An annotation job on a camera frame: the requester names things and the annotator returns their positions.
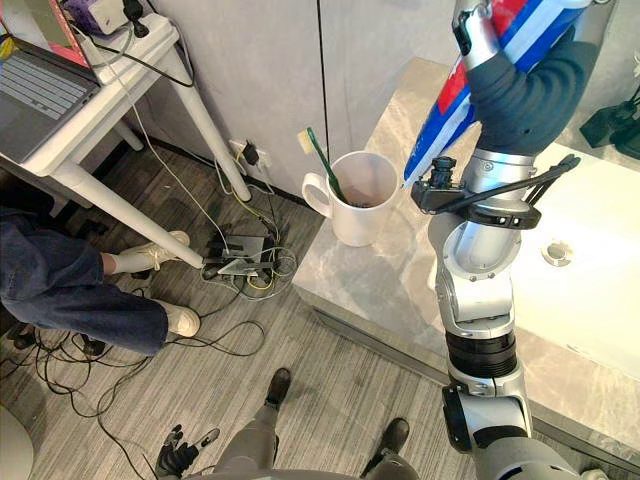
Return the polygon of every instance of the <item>sink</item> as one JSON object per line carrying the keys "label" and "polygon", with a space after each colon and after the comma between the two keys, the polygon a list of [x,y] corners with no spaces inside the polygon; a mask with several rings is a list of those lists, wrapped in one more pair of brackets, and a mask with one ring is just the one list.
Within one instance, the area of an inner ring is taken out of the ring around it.
{"label": "sink", "polygon": [[538,202],[512,268],[518,326],[640,380],[640,173],[561,145],[542,173],[582,161]]}

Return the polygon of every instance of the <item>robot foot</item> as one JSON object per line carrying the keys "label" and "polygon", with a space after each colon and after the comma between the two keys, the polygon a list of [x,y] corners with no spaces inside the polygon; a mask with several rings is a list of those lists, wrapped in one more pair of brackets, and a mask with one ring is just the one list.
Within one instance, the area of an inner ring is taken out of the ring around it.
{"label": "robot foot", "polygon": [[404,418],[394,418],[391,420],[380,439],[380,445],[364,468],[360,478],[364,478],[373,468],[382,461],[385,454],[400,453],[409,436],[409,423]]}
{"label": "robot foot", "polygon": [[265,398],[264,404],[274,407],[276,410],[280,409],[280,405],[284,402],[287,396],[287,391],[291,385],[291,372],[286,368],[279,368],[271,378],[269,384],[269,390],[267,390],[267,398]]}

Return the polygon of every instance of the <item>gray carpet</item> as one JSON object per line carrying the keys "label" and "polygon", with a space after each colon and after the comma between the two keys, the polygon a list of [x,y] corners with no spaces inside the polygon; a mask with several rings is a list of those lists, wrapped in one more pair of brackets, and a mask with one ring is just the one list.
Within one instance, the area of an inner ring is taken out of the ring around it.
{"label": "gray carpet", "polygon": [[[221,195],[213,170],[162,152],[213,218],[232,225],[235,233],[264,233],[254,217],[232,198]],[[186,230],[196,250],[203,251],[214,232],[146,151],[128,154],[105,182],[165,228]],[[268,210],[266,198],[255,193],[252,204]],[[286,226],[285,245],[301,259],[322,219],[279,197],[273,197],[273,208],[279,224]],[[110,226],[106,235],[90,239],[104,251],[118,252],[144,242],[95,208],[76,213],[68,223],[69,229],[77,231],[88,218]],[[224,305],[234,296],[230,290],[203,283],[197,271],[179,262],[165,263],[149,280],[133,280],[129,275],[112,280],[125,291],[144,287],[156,298],[189,305],[201,313]],[[142,454],[155,462],[162,440],[177,423],[183,425],[191,440],[214,426],[220,428],[220,438],[197,459],[192,471],[215,464],[234,432],[262,404],[269,379],[280,366],[289,367],[294,379],[277,429],[281,440],[277,468],[358,475],[385,425],[401,415],[412,429],[403,456],[421,478],[475,478],[469,457],[449,446],[439,386],[327,330],[314,320],[310,308],[290,287],[263,302],[239,298],[207,319],[199,335],[213,339],[249,319],[260,322],[267,332],[264,346],[255,355],[232,357],[210,348],[170,345],[119,390],[103,416],[104,423],[122,439],[146,478],[152,475]],[[50,343],[59,336],[59,332],[44,334]],[[259,342],[258,332],[251,327],[243,327],[223,341],[227,348],[241,352],[253,350]],[[2,350],[2,358],[19,357],[6,341]],[[131,362],[138,358],[115,348],[106,360]],[[77,408],[90,413],[90,406],[123,370],[94,365],[82,388],[86,398],[75,398]],[[51,377],[69,385],[78,385],[85,372],[83,365],[56,361],[49,365]],[[96,420],[78,417],[69,398],[49,392],[33,366],[21,368],[2,382],[0,400],[32,436],[36,449],[32,479],[135,478],[120,449],[99,429]],[[577,468],[592,465],[587,457],[559,448]],[[615,470],[610,473],[612,478],[627,478]]]}

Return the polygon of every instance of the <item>laptop keyboard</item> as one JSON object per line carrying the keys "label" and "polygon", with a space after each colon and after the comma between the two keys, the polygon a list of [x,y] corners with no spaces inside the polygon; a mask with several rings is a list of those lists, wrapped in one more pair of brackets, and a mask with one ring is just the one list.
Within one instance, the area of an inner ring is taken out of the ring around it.
{"label": "laptop keyboard", "polygon": [[13,55],[2,64],[0,92],[58,120],[86,89]]}

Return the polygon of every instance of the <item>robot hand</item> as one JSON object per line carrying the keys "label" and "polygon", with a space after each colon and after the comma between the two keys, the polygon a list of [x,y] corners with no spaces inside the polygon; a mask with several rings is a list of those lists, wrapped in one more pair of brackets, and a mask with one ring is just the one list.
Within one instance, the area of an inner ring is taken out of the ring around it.
{"label": "robot hand", "polygon": [[173,427],[164,441],[158,459],[156,460],[155,473],[159,478],[181,478],[184,471],[191,466],[204,447],[213,443],[220,435],[220,430],[214,428],[193,445],[186,442],[178,447],[182,439],[182,425]]}

